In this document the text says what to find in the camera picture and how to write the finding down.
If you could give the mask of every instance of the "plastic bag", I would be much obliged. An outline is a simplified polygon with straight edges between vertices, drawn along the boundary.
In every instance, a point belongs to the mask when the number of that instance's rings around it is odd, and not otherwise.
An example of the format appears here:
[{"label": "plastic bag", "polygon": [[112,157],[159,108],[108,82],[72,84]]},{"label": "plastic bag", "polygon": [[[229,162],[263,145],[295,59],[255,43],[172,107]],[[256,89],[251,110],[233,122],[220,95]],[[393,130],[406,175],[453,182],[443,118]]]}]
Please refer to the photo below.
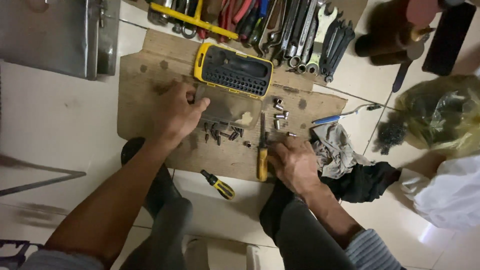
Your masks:
[{"label": "plastic bag", "polygon": [[438,228],[466,230],[480,225],[479,153],[444,161],[431,180],[402,169],[401,189],[417,213]]},{"label": "plastic bag", "polygon": [[417,148],[438,150],[449,158],[480,149],[480,80],[473,75],[422,82],[396,100]]}]

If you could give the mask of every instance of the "sleeve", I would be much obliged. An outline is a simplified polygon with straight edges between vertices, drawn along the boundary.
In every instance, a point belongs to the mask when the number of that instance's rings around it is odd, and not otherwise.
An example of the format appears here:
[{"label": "sleeve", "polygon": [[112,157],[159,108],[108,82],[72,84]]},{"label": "sleeve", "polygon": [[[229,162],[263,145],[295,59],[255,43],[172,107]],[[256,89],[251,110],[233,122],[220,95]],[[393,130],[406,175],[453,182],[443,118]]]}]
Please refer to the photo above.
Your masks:
[{"label": "sleeve", "polygon": [[60,251],[38,250],[19,270],[104,270],[103,264],[90,256]]},{"label": "sleeve", "polygon": [[359,232],[345,253],[358,270],[404,270],[373,229]]}]

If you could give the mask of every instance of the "forearm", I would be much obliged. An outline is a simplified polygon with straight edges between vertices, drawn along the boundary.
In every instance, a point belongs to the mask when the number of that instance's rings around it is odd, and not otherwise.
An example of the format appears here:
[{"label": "forearm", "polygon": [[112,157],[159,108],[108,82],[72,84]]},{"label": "forearm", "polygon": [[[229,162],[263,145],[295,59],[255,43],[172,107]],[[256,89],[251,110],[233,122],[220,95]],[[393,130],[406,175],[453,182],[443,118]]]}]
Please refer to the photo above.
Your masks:
[{"label": "forearm", "polygon": [[109,267],[120,253],[167,154],[168,149],[147,141],[64,219],[45,248],[90,255]]},{"label": "forearm", "polygon": [[345,249],[363,228],[340,206],[328,187],[322,185],[320,183],[300,196],[327,232]]}]

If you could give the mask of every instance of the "hand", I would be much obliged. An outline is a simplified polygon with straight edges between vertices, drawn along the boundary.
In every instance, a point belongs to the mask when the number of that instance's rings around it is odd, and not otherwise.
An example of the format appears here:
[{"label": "hand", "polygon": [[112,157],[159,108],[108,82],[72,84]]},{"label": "hand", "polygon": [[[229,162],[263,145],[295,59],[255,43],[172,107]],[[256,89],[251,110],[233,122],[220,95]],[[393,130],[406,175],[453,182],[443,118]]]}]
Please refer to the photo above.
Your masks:
[{"label": "hand", "polygon": [[308,141],[287,137],[275,145],[274,155],[269,155],[268,161],[277,177],[296,194],[303,195],[319,187],[330,191],[318,178],[317,157]]},{"label": "hand", "polygon": [[196,89],[186,83],[173,82],[172,87],[161,96],[153,113],[154,132],[151,138],[155,144],[175,149],[180,142],[198,125],[202,112],[210,99],[193,101]]}]

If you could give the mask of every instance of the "cardboard sheet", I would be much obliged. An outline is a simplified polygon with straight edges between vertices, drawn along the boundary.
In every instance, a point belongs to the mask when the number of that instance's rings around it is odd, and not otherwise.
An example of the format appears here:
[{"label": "cardboard sheet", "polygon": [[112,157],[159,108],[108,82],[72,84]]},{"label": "cardboard sheet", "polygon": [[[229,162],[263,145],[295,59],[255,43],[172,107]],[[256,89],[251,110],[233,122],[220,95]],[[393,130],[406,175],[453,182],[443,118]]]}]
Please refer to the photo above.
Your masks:
[{"label": "cardboard sheet", "polygon": [[[152,130],[150,117],[156,101],[162,98],[171,80],[198,83],[193,79],[193,64],[200,44],[191,40],[148,30],[142,51],[123,56],[120,60],[120,85],[118,106],[118,134],[124,139],[149,136]],[[273,99],[282,98],[285,109],[290,111],[287,121],[281,121],[281,130],[276,131],[273,114]],[[263,101],[266,113],[266,129],[269,139],[285,136],[287,131],[308,139],[312,120],[339,114],[346,100],[312,92],[311,88],[299,89],[291,81],[279,81],[271,86]],[[169,168],[191,172],[205,169],[217,176],[234,177],[257,181],[257,146],[260,125],[246,130],[243,138],[228,141],[222,138],[217,146],[210,136],[205,143],[204,123],[200,122],[195,131],[185,138],[168,157]],[[246,148],[244,141],[251,141],[252,148]]]}]

